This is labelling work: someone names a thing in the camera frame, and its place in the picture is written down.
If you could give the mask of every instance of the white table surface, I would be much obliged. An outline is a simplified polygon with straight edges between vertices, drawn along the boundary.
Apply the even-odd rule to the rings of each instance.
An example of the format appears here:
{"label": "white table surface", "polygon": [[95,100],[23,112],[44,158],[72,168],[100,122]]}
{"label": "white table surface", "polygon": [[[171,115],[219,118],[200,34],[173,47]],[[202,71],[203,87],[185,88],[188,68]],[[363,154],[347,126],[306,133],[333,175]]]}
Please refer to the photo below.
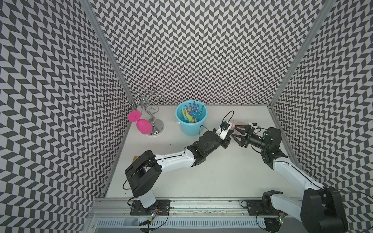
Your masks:
{"label": "white table surface", "polygon": [[[107,198],[133,197],[132,191],[123,190],[122,185],[126,180],[125,170],[135,155],[140,156],[146,150],[154,154],[176,153],[198,140],[198,135],[188,136],[181,131],[175,122],[175,109],[175,106],[160,107],[155,114],[164,122],[164,131],[156,137],[143,135],[135,123],[131,125]],[[254,122],[263,128],[275,127],[266,106],[207,106],[207,109],[209,115],[204,125],[211,131],[219,127],[231,110],[234,110],[234,123]],[[149,119],[149,116],[143,112],[142,118]],[[282,143],[280,148],[286,153]],[[250,198],[262,197],[263,192],[271,189],[289,197],[302,197],[285,178],[263,163],[260,154],[251,147],[238,146],[234,139],[227,149],[219,147],[198,166],[161,173],[153,186],[157,198]]]}

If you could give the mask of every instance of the blue plastic fork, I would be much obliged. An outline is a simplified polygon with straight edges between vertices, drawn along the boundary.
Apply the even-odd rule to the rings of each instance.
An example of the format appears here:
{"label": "blue plastic fork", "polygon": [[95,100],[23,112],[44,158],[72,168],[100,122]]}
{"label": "blue plastic fork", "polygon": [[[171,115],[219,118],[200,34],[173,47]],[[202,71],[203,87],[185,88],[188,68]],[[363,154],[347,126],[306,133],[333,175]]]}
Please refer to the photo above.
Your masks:
{"label": "blue plastic fork", "polygon": [[197,111],[198,107],[195,105],[195,101],[193,101],[193,111]]}
{"label": "blue plastic fork", "polygon": [[195,111],[192,111],[192,112],[191,112],[193,118],[197,118],[197,117],[199,117],[199,116],[201,115],[204,106],[202,105],[202,108],[201,108],[201,111],[200,111],[200,112],[198,112],[198,108],[199,108],[199,107],[200,107],[200,105],[197,104],[197,109],[196,109]]}

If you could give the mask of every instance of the plastic utensil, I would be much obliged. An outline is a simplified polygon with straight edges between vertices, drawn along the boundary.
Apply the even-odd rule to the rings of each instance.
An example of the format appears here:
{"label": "plastic utensil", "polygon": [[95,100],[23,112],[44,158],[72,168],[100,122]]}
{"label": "plastic utensil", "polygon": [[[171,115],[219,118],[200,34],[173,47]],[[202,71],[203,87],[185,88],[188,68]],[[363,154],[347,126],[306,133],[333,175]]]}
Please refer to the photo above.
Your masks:
{"label": "plastic utensil", "polygon": [[193,111],[197,111],[198,107],[195,105],[195,101],[193,101]]}
{"label": "plastic utensil", "polygon": [[193,107],[193,111],[191,111],[191,115],[192,115],[192,117],[194,118],[194,119],[196,119],[200,114],[197,114],[197,110],[198,110],[198,107],[199,107],[200,105],[198,105],[198,106],[196,106],[195,107],[195,110],[194,110],[194,107]]}
{"label": "plastic utensil", "polygon": [[130,114],[128,114],[128,120],[131,122],[136,122],[141,118],[141,112],[140,111],[132,111]]}
{"label": "plastic utensil", "polygon": [[200,126],[204,124],[205,120],[208,118],[208,115],[209,115],[208,108],[205,107],[203,108],[201,115],[198,117],[197,122],[191,124],[189,122],[184,121],[183,116],[181,115],[180,109],[184,107],[185,105],[189,106],[189,103],[193,104],[193,101],[195,101],[195,104],[200,105],[200,107],[198,108],[198,113],[199,113],[202,105],[204,104],[197,100],[184,101],[181,104],[179,104],[175,109],[175,117],[176,117],[176,120],[179,122],[179,126],[182,132],[185,133],[186,135],[191,135],[191,136],[198,135],[200,131]]}
{"label": "plastic utensil", "polygon": [[185,109],[188,112],[188,114],[190,115],[191,110],[189,110],[188,106],[185,105]]}
{"label": "plastic utensil", "polygon": [[184,120],[187,120],[187,121],[189,121],[189,120],[188,120],[188,118],[187,118],[187,116],[186,116],[186,115],[187,115],[187,112],[185,111],[185,109],[184,109],[184,108],[182,108],[182,109],[181,109],[181,114],[183,115],[183,117],[184,117]]}
{"label": "plastic utensil", "polygon": [[186,117],[188,118],[188,120],[189,120],[189,123],[192,123],[193,117],[192,117],[191,115],[189,115],[189,114],[187,114],[187,116],[186,116]]}
{"label": "plastic utensil", "polygon": [[153,129],[153,126],[150,124],[150,122],[145,119],[138,120],[136,126],[142,134],[148,134]]}
{"label": "plastic utensil", "polygon": [[201,115],[202,110],[203,110],[203,107],[204,107],[204,105],[202,105],[202,108],[201,108],[200,112],[198,112],[198,111],[196,111],[196,112],[192,112],[194,118],[197,118],[197,117],[199,117],[199,116]]}

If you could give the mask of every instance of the chevron patterned wall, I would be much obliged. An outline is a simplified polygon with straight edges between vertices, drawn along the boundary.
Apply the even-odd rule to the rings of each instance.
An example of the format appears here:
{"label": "chevron patterned wall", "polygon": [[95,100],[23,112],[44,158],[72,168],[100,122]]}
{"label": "chevron patterned wall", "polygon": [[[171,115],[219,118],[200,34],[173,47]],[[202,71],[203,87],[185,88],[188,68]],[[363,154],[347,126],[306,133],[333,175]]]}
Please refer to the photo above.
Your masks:
{"label": "chevron patterned wall", "polygon": [[[372,20],[370,0],[337,1],[275,106],[308,174],[368,195],[373,195]],[[372,200],[343,196],[350,232],[370,228]]]}
{"label": "chevron patterned wall", "polygon": [[77,0],[0,9],[0,232],[79,230],[123,138],[126,97]]}
{"label": "chevron patterned wall", "polygon": [[91,0],[132,93],[267,104],[324,0]]}

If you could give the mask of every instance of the mounting plate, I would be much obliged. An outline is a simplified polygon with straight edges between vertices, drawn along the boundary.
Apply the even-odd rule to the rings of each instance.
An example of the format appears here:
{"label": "mounting plate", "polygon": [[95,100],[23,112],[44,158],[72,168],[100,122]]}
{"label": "mounting plate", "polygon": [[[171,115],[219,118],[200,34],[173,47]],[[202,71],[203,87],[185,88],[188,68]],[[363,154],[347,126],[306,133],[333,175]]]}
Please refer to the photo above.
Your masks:
{"label": "mounting plate", "polygon": [[168,212],[170,210],[170,200],[158,200],[150,206],[149,208],[144,208],[139,200],[134,200],[132,203],[131,208],[131,215],[147,215],[150,216],[152,211],[156,209],[157,207],[160,207],[161,210],[159,212],[159,215],[168,215]]}
{"label": "mounting plate", "polygon": [[275,218],[265,218],[264,223],[266,224],[266,231],[276,233],[280,230],[281,223]]}
{"label": "mounting plate", "polygon": [[278,210],[271,208],[267,212],[263,211],[262,200],[246,200],[247,211],[249,215],[278,215]]}

